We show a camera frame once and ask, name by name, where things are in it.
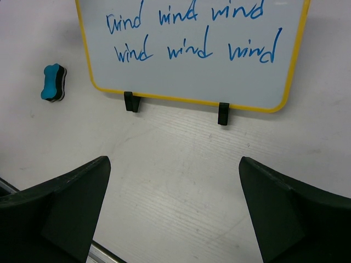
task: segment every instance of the blue marker writing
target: blue marker writing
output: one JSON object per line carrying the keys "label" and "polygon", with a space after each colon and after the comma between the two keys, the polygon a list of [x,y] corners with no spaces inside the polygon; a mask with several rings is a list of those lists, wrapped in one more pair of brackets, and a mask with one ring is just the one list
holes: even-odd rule
{"label": "blue marker writing", "polygon": [[278,42],[278,39],[279,39],[279,36],[280,36],[280,33],[282,31],[282,27],[280,27],[278,29],[278,33],[274,39],[274,43],[273,43],[273,48],[272,48],[272,51],[267,51],[265,53],[263,53],[265,47],[259,49],[259,48],[255,48],[255,49],[252,49],[250,48],[250,51],[249,51],[249,48],[240,48],[240,47],[237,47],[234,51],[232,50],[231,48],[231,44],[228,44],[228,48],[229,48],[229,59],[230,61],[233,61],[236,57],[237,58],[245,58],[246,55],[248,54],[248,57],[252,57],[253,55],[257,55],[259,57],[259,62],[265,64],[267,62],[269,62],[269,60],[263,60],[265,58],[265,56],[267,55],[270,55],[270,62],[273,63],[274,62],[274,56],[275,56],[275,48],[276,48],[276,45],[277,45],[277,42]]}
{"label": "blue marker writing", "polygon": [[279,28],[278,33],[276,34],[276,37],[274,39],[274,44],[273,44],[273,49],[272,51],[267,51],[265,53],[262,54],[262,56],[259,59],[259,62],[261,63],[267,63],[269,60],[262,60],[266,55],[270,56],[270,62],[273,63],[274,62],[274,55],[275,55],[275,48],[276,48],[276,44],[278,42],[278,38],[280,36],[281,31],[283,30],[282,27]]}
{"label": "blue marker writing", "polygon": [[261,0],[261,5],[257,7],[257,4],[255,4],[250,11],[247,11],[245,7],[238,7],[234,8],[233,11],[230,10],[231,6],[227,5],[224,7],[222,10],[215,11],[214,8],[211,8],[212,10],[212,20],[215,21],[219,16],[224,16],[225,18],[228,18],[229,15],[232,18],[235,18],[238,13],[240,12],[245,18],[250,17],[251,19],[256,19],[259,18],[260,16],[263,15],[263,4],[264,0]]}
{"label": "blue marker writing", "polygon": [[190,3],[190,7],[188,8],[188,11],[185,13],[185,15],[182,15],[181,13],[176,13],[176,14],[171,14],[171,6],[168,6],[168,14],[162,14],[161,10],[158,11],[158,19],[160,21],[160,25],[162,26],[164,23],[170,24],[171,22],[175,24],[177,20],[184,21],[185,19],[187,20],[195,20],[197,17],[197,13],[195,11],[195,5],[196,5],[196,0],[192,0]]}
{"label": "blue marker writing", "polygon": [[138,28],[141,25],[141,11],[143,9],[143,4],[144,4],[144,0],[141,0],[139,15],[137,15],[134,18],[133,22],[130,18],[123,19],[121,15],[120,15],[120,19],[117,19],[117,20],[110,19],[110,18],[114,18],[115,15],[113,14],[107,15],[106,24],[107,24],[107,27],[109,28],[110,34],[112,35],[115,32],[115,30],[116,31],[122,31],[122,29],[127,30],[129,27]]}
{"label": "blue marker writing", "polygon": [[186,47],[186,38],[183,40],[183,47],[178,49],[177,51],[175,49],[171,49],[170,47],[167,47],[168,50],[168,57],[170,60],[177,58],[181,54],[186,54],[191,52],[192,54],[196,54],[200,59],[205,59],[213,54],[213,52],[208,53],[206,52],[206,46],[207,46],[207,35],[208,35],[208,29],[210,26],[207,25],[206,27],[206,32],[205,36],[203,38],[203,48],[195,48],[193,46]]}
{"label": "blue marker writing", "polygon": [[149,37],[149,34],[147,34],[145,36],[145,39],[144,39],[144,44],[143,44],[143,48],[142,50],[139,52],[139,54],[137,55],[137,52],[135,51],[135,49],[130,49],[129,45],[127,43],[125,43],[126,45],[126,50],[122,52],[119,52],[117,50],[116,47],[115,48],[115,52],[116,52],[116,55],[117,55],[117,59],[119,60],[119,62],[130,62],[130,59],[134,58],[135,60],[137,61],[145,61],[149,58],[151,58],[153,56],[153,54],[151,55],[147,55],[146,53],[146,42],[148,41],[148,37]]}

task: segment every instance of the whiteboard surface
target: whiteboard surface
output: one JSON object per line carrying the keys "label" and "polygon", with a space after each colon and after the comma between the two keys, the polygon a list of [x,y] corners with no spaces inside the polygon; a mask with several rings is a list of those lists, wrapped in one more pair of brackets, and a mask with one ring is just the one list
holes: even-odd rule
{"label": "whiteboard surface", "polygon": [[[302,34],[304,2],[308,1],[85,0],[77,1],[77,6],[97,88],[228,102],[257,110],[277,108],[287,96],[298,30]],[[214,21],[212,8],[214,15],[224,11]],[[159,11],[161,17],[171,14],[169,24],[161,25]],[[204,50],[205,40],[206,53],[193,54],[196,48]],[[239,57],[237,50],[230,60],[238,47],[241,52],[248,48],[246,56]],[[172,50],[180,48],[182,54],[170,59]],[[252,52],[256,48],[262,51],[260,55]]]}

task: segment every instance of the blue eraser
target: blue eraser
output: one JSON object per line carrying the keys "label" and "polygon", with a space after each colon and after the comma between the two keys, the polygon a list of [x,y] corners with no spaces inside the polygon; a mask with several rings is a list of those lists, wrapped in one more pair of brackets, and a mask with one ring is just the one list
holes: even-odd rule
{"label": "blue eraser", "polygon": [[59,64],[46,66],[45,81],[41,98],[50,102],[60,101],[65,96],[65,78],[67,70]]}

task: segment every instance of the bone-shaped eraser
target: bone-shaped eraser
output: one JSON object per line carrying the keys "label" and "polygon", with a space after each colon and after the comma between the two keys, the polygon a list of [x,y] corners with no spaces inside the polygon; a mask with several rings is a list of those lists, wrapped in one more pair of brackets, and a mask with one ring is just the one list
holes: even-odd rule
{"label": "bone-shaped eraser", "polygon": [[67,70],[59,64],[46,66],[45,81],[41,97],[50,102],[60,101],[65,96],[65,78]]}

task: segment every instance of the whiteboard stand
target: whiteboard stand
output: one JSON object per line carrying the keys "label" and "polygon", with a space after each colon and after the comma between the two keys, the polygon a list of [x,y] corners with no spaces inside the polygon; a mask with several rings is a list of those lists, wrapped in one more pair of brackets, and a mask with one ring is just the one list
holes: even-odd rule
{"label": "whiteboard stand", "polygon": [[[126,110],[138,113],[141,97],[133,95],[132,92],[124,92],[124,103]],[[218,124],[222,126],[228,125],[229,103],[220,102],[218,106]]]}
{"label": "whiteboard stand", "polygon": [[222,126],[228,125],[229,118],[229,103],[221,102],[218,106],[218,124]]}
{"label": "whiteboard stand", "polygon": [[137,113],[139,110],[141,97],[134,96],[132,92],[124,92],[124,102],[126,103],[126,110]]}

